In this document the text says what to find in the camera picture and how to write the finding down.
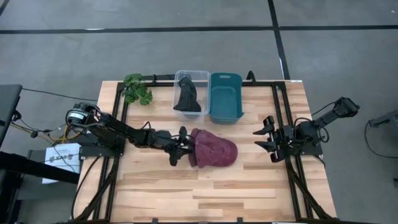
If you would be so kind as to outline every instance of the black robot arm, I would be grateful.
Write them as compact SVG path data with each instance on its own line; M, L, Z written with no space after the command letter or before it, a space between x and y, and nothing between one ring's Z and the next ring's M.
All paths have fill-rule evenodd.
M170 154L170 164L177 165L177 161L186 154L192 153L194 145L187 139L187 129L180 128L176 136L170 132L152 128L134 129L110 114L102 112L96 105L77 103L65 117L69 127L83 128L98 137L98 143L104 147L116 150L119 138L127 138L136 147L150 147L161 149Z
M352 100L341 97L335 102L335 106L332 110L328 111L318 119L312 121L307 118L298 118L294 122L294 125L299 119L305 119L306 121L301 122L295 127L286 125L276 130L274 127L274 118L272 116L268 116L263 122L264 128L260 131L254 132L253 134L269 134L269 138L266 142L257 141L255 143L263 147L268 152L272 152L272 162L282 161L286 156L295 156L302 151L312 154L312 150L318 147L322 141L327 142L328 140L324 140L324 137L320 135L321 129L324 129L326 125L338 118L349 118L355 116L358 113L358 110L359 106Z

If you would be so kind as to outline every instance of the wooden tabletop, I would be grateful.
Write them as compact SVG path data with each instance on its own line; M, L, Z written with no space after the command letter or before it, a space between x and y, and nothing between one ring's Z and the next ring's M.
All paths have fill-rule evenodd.
M286 81L293 119L311 118L302 82ZM117 82L103 82L98 106L112 113ZM185 126L205 129L226 138L238 146L238 158L229 167L192 168L188 157L169 164L169 155L153 149L138 149L126 141L121 158L113 202L112 222L235 222L243 217L247 222L295 220L285 162L272 163L269 153L254 144L266 141L255 136L262 120L269 115L276 118L271 87L242 87L244 116L235 125L213 124L208 117L201 121L179 121L172 111L173 87L153 87L153 101L149 106L131 104L126 124L140 128L150 121L156 130L178 134ZM118 119L122 110L121 100ZM284 123L287 123L284 107ZM94 158L83 163L80 181ZM302 156L309 191L331 216L335 208L323 164L313 156ZM88 205L98 187L102 158L93 166L78 194L75 216ZM297 189L300 210L305 217L303 198ZM102 200L100 218L104 217L108 194Z

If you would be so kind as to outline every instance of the green plant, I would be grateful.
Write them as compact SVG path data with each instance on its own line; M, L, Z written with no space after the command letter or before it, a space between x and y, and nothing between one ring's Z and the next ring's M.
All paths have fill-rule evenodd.
M147 86L142 83L142 75L133 73L124 78L126 91L123 93L124 102L133 103L139 99L141 105L148 105L152 101L152 91L147 91Z

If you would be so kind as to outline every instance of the transparent container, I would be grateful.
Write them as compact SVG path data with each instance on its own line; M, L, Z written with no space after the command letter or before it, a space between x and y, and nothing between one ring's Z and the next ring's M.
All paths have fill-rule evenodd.
M178 104L178 100L180 98L181 88L178 85L178 82L184 78L189 78L196 90L197 90L197 102L201 107L200 112L190 112L190 111L178 111L173 109L175 105ZM197 119L204 118L204 115L209 113L209 98L210 98L210 73L206 71L189 71L189 70L180 70L175 74L174 79L174 98L172 110L174 113L178 114L179 118L188 118L188 119Z

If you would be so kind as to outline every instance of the teal plastic bin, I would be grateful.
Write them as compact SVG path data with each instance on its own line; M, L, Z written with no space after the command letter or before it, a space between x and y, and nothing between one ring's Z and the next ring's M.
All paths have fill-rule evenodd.
M216 124L235 124L242 116L242 77L213 73L210 77L210 119Z

